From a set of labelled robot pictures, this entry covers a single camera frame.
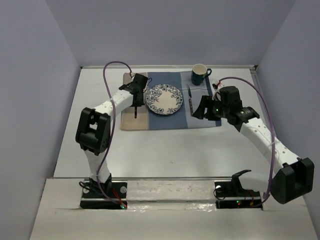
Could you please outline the steel fork patterned handle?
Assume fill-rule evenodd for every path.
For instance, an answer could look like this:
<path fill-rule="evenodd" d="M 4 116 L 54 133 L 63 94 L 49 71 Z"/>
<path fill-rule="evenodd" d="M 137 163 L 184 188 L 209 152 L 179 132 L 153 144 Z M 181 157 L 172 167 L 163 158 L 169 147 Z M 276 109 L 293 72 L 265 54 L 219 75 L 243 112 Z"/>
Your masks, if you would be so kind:
<path fill-rule="evenodd" d="M 135 106 L 135 107 L 134 107 L 134 118 L 135 118 L 135 119 L 137 118 L 137 114 L 138 114 L 138 107 Z"/>

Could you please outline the steel knife patterned handle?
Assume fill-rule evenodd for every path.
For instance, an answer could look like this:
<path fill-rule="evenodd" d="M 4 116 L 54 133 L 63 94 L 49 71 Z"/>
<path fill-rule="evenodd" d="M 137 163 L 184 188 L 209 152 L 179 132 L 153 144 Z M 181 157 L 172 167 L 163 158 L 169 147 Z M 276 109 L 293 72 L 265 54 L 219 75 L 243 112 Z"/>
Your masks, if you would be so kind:
<path fill-rule="evenodd" d="M 194 109 L 193 109 L 193 103 L 192 103 L 192 93 L 191 93 L 191 88 L 188 84 L 187 84 L 187 91 L 188 91 L 188 102 L 189 102 L 190 114 L 191 116 L 193 116 Z"/>

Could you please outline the blue beige checked cloth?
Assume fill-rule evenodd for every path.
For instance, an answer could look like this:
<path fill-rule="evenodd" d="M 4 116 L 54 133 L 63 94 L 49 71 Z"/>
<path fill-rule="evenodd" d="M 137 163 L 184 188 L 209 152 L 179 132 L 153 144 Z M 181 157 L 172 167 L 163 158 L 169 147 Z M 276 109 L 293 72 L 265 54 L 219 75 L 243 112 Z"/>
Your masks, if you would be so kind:
<path fill-rule="evenodd" d="M 182 130 L 182 129 L 202 129 L 220 127 L 222 122 L 200 120 L 190 113 L 188 86 L 191 89 L 193 110 L 200 104 L 202 96 L 212 96 L 213 91 L 210 79 L 207 77 L 201 85 L 192 84 L 190 71 L 182 72 L 142 72 L 142 75 L 151 78 L 152 81 L 147 88 L 159 84 L 168 84 L 178 88 L 183 95 L 181 108 L 171 115 L 159 115 L 150 111 L 147 105 L 137 108 L 137 118 L 134 118 L 134 108 L 129 107 L 122 111 L 120 129 L 122 131 L 144 131 L 144 130 Z"/>

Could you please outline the blue floral ceramic plate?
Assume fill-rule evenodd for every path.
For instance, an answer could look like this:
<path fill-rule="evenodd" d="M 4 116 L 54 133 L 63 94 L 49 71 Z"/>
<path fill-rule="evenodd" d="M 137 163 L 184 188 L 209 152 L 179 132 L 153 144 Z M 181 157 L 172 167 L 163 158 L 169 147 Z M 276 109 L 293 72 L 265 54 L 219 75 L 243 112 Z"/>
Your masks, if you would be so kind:
<path fill-rule="evenodd" d="M 183 105 L 182 92 L 170 84 L 158 84 L 150 88 L 145 95 L 148 109 L 158 115 L 172 115 Z"/>

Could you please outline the teal mug white inside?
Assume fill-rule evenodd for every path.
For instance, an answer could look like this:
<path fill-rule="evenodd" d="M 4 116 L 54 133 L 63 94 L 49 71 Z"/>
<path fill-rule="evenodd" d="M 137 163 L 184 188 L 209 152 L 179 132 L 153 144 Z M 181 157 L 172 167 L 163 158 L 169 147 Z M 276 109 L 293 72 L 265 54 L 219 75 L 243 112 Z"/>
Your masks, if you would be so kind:
<path fill-rule="evenodd" d="M 197 63 L 192 67 L 191 82 L 195 86 L 199 86 L 212 73 L 211 68 L 207 68 L 204 64 Z"/>

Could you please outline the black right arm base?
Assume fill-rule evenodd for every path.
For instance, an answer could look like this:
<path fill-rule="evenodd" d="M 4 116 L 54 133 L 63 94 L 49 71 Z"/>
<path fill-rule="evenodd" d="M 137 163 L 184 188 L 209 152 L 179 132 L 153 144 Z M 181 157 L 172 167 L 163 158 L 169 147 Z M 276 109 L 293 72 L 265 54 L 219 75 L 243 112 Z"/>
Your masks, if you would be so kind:
<path fill-rule="evenodd" d="M 244 190 L 236 192 L 231 181 L 215 181 L 213 195 L 215 206 L 222 209 L 263 209 L 259 191 Z"/>

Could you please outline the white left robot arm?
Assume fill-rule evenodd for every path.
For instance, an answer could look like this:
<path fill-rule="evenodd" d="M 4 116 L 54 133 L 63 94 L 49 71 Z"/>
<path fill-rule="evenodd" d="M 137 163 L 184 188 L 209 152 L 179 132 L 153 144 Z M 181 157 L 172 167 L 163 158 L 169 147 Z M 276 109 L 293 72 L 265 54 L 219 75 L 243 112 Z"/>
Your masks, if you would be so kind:
<path fill-rule="evenodd" d="M 144 104 L 144 90 L 148 78 L 136 73 L 131 82 L 123 84 L 107 101 L 94 108 L 81 111 L 75 141 L 84 151 L 90 169 L 90 189 L 104 198 L 110 194 L 112 175 L 108 169 L 106 153 L 113 138 L 112 128 L 118 114 L 129 107 Z"/>

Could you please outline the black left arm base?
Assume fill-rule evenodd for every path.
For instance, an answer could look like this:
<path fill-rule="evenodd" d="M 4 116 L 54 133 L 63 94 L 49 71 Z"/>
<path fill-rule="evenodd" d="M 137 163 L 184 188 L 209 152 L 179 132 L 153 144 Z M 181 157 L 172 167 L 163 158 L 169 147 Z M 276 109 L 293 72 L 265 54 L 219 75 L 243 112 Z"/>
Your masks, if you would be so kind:
<path fill-rule="evenodd" d="M 126 210 L 128 207 L 127 191 L 128 183 L 116 181 L 112 183 L 111 189 L 106 196 L 101 193 L 97 185 L 89 180 L 79 182 L 82 188 L 79 207 L 84 210 Z"/>

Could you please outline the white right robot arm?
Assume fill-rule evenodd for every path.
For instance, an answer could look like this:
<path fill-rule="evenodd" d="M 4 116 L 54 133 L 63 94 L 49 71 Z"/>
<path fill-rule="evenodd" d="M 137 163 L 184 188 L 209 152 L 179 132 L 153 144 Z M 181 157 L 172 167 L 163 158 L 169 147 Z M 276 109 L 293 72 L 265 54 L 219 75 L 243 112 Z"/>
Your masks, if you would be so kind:
<path fill-rule="evenodd" d="M 219 87 L 213 96 L 202 96 L 193 117 L 209 121 L 226 119 L 269 162 L 268 180 L 242 178 L 247 170 L 233 174 L 230 190 L 235 196 L 253 190 L 264 192 L 264 198 L 272 196 L 278 203 L 286 204 L 312 191 L 315 170 L 312 160 L 299 157 L 278 140 L 252 107 L 243 106 L 235 86 Z"/>

